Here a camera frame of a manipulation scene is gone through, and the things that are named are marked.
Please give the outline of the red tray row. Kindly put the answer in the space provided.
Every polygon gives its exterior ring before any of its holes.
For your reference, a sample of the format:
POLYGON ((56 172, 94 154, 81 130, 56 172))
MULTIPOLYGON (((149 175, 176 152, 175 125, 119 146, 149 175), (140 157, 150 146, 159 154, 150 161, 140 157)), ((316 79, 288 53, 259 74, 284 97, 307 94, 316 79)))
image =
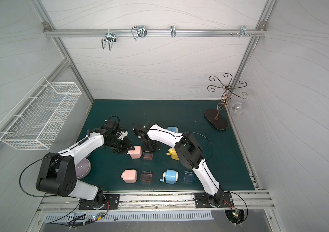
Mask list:
POLYGON ((152 160, 154 155, 151 152, 144 152, 142 157, 144 160, 152 160))
POLYGON ((141 182, 151 183, 152 179, 153 179, 153 173, 152 172, 143 171, 141 173, 141 177, 140 177, 141 182))

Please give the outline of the pink sharpener row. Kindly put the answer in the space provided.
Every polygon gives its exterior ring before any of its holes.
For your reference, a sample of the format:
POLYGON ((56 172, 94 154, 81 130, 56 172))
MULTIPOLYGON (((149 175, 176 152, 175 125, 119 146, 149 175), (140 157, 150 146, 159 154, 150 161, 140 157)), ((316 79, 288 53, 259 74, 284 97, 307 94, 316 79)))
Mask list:
POLYGON ((140 159, 142 156, 141 146, 134 146, 133 150, 129 150, 127 153, 132 159, 140 159))
POLYGON ((121 179, 127 184, 134 184, 137 181, 137 171, 136 170, 125 170, 121 174, 121 179))

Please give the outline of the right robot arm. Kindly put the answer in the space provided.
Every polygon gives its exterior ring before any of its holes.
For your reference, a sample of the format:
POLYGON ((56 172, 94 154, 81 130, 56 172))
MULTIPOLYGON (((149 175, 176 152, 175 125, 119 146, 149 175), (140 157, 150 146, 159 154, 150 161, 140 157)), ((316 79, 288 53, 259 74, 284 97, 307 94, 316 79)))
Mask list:
POLYGON ((160 142, 175 149, 180 163, 192 170, 201 182, 209 204, 212 207, 221 205, 224 190, 208 168, 203 149, 191 133, 176 133, 151 122, 136 125, 133 131, 145 148, 157 148, 160 142))

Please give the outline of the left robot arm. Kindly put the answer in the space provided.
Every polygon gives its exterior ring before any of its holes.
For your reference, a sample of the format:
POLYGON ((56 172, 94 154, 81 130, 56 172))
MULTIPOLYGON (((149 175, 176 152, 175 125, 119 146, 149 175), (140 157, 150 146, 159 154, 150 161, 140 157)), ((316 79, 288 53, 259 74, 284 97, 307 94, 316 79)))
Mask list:
POLYGON ((80 181, 76 166, 100 147, 106 146, 118 154, 133 150, 127 136, 127 130, 119 122, 106 120, 103 127, 89 130, 83 139, 69 148, 46 154, 41 163, 36 189, 61 197, 95 200, 99 187, 80 181))

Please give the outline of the yellow sharpener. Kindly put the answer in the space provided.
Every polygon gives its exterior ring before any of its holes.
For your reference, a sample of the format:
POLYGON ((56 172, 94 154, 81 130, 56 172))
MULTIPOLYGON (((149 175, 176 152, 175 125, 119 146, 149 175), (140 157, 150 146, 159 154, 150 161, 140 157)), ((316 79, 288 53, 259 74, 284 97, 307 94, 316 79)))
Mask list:
POLYGON ((174 148, 170 148, 166 154, 170 156, 171 159, 179 161, 179 157, 174 148))

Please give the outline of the blue sharpener back row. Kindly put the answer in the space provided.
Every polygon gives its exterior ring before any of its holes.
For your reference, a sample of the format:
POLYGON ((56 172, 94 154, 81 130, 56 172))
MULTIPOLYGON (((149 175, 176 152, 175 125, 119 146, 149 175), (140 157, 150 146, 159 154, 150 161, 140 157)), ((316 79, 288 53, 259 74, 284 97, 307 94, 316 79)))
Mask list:
POLYGON ((171 131, 171 132, 174 132, 174 133, 178 133, 178 128, 177 127, 174 127, 174 126, 169 126, 167 128, 167 130, 171 131))

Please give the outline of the blue sharpener row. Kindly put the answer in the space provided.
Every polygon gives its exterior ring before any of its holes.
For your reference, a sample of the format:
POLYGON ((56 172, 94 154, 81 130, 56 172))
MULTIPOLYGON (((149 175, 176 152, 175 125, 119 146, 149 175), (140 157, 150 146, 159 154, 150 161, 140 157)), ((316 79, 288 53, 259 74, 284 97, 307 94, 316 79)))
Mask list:
POLYGON ((178 128, 177 127, 174 127, 174 126, 169 126, 167 128, 167 130, 171 131, 171 132, 174 132, 174 133, 178 133, 178 128))
POLYGON ((178 181, 179 172, 175 170, 166 170, 163 172, 163 177, 160 179, 160 182, 164 182, 166 184, 175 184, 178 181))

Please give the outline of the red tray front row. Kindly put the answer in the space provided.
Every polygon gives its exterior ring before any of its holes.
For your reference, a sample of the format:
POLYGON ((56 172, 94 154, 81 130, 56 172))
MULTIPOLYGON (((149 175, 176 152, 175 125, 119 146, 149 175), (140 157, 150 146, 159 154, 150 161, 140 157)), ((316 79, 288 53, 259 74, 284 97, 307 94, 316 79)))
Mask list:
POLYGON ((141 173, 141 177, 140 177, 141 182, 151 183, 152 179, 153 179, 153 173, 152 172, 143 171, 141 173))

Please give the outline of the pink sharpener front row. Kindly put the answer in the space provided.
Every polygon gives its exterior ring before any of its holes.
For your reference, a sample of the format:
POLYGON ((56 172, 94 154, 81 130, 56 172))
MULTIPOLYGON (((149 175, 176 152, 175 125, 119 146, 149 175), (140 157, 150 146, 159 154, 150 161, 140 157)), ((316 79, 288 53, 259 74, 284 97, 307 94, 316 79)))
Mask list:
POLYGON ((121 179, 127 184, 134 184, 137 181, 137 171, 136 170, 125 170, 121 174, 121 179))

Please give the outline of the blue sharpener front row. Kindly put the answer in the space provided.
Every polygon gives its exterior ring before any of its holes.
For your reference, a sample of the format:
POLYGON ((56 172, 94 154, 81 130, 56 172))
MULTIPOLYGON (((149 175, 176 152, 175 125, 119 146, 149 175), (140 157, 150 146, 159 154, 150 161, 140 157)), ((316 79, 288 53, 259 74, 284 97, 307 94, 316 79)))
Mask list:
POLYGON ((166 184, 175 184, 178 181, 179 172, 175 170, 166 170, 163 172, 163 177, 160 179, 160 182, 164 182, 166 184))

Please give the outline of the blue tray front row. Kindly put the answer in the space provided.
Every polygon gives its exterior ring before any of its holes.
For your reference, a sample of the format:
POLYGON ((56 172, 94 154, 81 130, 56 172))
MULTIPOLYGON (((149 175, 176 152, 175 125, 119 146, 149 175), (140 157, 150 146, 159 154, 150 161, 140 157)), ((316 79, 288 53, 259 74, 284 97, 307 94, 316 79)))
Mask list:
POLYGON ((185 183, 193 183, 194 182, 194 173, 190 171, 184 171, 183 180, 185 183))

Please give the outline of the purple bowl front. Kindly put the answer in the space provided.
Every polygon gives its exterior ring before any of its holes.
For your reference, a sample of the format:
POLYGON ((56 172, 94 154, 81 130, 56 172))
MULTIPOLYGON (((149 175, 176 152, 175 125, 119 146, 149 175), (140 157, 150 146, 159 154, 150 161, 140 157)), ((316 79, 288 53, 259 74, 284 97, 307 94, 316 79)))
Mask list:
POLYGON ((76 178, 83 179, 88 176, 91 171, 91 162, 87 158, 83 158, 75 167, 76 178))

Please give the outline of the black metal hook stand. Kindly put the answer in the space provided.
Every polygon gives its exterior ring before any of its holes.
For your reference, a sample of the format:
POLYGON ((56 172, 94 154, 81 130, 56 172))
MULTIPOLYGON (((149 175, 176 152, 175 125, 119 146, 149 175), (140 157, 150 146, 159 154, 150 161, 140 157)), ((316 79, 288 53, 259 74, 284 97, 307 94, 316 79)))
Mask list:
POLYGON ((221 80, 215 75, 211 75, 209 77, 209 81, 211 81, 211 82, 218 81, 220 83, 220 86, 216 86, 215 84, 208 85, 207 90, 209 92, 214 93, 214 92, 216 92, 217 89, 221 89, 221 90, 223 90, 223 93, 221 95, 220 101, 217 104, 216 109, 207 109, 204 113, 206 119, 211 123, 211 125, 215 129, 217 129, 219 131, 225 131, 229 127, 229 123, 228 123, 227 119, 221 115, 221 111, 224 109, 226 110, 228 103, 232 100, 231 97, 229 96, 229 94, 237 96, 240 99, 248 98, 248 94, 245 92, 243 92, 241 94, 234 93, 234 89, 242 89, 242 88, 247 87, 247 85, 248 85, 247 82, 240 80, 240 81, 238 81, 239 86, 236 88, 232 88, 231 82, 233 80, 233 76, 230 73, 224 73, 223 77, 230 78, 228 84, 224 84, 223 82, 221 82, 221 80))

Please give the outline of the clear glass cup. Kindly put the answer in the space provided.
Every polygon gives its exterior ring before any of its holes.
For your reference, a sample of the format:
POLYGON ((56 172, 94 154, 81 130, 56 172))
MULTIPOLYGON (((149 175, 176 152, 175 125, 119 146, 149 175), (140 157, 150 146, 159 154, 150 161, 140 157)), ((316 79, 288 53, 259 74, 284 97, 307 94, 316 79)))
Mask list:
POLYGON ((231 107, 231 113, 239 116, 244 111, 244 105, 242 102, 235 102, 231 107))

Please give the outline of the metal hook left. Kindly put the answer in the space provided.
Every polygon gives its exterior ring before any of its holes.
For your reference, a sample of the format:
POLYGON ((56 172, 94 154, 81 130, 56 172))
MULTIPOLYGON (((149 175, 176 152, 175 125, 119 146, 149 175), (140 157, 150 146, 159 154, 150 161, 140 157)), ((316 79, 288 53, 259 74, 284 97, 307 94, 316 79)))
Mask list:
POLYGON ((108 49, 109 51, 112 50, 113 44, 117 41, 116 34, 112 33, 111 31, 108 31, 105 34, 105 38, 101 40, 102 43, 102 49, 108 49))

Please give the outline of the metal hook middle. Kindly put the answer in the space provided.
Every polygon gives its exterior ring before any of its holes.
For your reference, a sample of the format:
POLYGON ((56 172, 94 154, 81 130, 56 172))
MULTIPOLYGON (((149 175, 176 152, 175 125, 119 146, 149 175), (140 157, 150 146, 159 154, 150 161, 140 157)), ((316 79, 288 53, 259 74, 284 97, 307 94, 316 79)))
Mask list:
POLYGON ((134 38, 135 41, 138 40, 138 38, 141 38, 143 39, 144 37, 147 36, 148 32, 146 30, 146 27, 145 26, 142 26, 142 25, 139 25, 139 26, 133 26, 131 29, 130 29, 131 33, 132 33, 132 36, 134 38))

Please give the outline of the metal hook small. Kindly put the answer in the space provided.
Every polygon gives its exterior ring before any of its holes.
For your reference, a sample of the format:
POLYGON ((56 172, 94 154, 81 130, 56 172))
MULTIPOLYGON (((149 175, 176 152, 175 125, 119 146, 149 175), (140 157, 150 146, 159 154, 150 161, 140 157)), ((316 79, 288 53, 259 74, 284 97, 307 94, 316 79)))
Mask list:
POLYGON ((175 26, 170 27, 170 33, 171 33, 172 38, 176 37, 176 28, 175 28, 175 26))

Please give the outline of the metal hook right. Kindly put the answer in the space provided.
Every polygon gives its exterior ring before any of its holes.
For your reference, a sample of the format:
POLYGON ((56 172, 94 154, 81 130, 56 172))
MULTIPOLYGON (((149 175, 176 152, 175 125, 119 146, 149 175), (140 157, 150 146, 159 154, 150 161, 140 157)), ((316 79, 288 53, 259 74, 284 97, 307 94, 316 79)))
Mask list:
POLYGON ((239 32, 230 33, 231 36, 238 36, 238 37, 255 37, 256 33, 254 32, 248 32, 246 26, 242 26, 239 30, 239 32))

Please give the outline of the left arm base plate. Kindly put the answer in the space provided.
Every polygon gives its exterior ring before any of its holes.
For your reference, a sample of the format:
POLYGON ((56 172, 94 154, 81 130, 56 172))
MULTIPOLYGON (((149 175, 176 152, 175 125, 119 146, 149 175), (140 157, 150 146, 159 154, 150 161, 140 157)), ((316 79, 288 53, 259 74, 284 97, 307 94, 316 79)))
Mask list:
POLYGON ((102 199, 95 200, 81 200, 79 210, 115 210, 118 209, 120 200, 119 194, 104 194, 101 195, 102 199))

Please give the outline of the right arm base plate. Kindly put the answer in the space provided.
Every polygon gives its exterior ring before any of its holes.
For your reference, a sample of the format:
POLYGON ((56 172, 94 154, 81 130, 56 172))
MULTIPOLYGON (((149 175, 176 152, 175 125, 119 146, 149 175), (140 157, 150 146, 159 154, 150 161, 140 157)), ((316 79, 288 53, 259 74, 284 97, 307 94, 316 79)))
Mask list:
POLYGON ((193 194, 196 208, 233 208, 234 201, 231 193, 221 192, 215 196, 211 196, 205 192, 197 192, 193 194))

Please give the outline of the aluminium top rail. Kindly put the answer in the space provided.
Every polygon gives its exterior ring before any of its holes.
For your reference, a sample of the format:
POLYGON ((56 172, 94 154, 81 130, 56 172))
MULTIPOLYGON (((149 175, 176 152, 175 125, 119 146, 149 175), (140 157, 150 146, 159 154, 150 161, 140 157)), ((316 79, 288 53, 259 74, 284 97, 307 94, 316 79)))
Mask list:
MULTIPOLYGON (((171 38, 170 27, 165 29, 147 29, 147 36, 145 38, 171 38)), ((239 32, 240 28, 236 29, 180 29, 176 28, 176 38, 190 38, 190 37, 238 37, 231 36, 230 33, 239 32)), ((45 30, 44 34, 49 38, 104 38, 105 34, 111 31, 116 34, 116 38, 133 38, 130 29, 105 29, 105 30, 45 30)), ((255 37, 264 37, 267 30, 264 26, 256 29, 248 29, 248 32, 256 33, 255 37)))

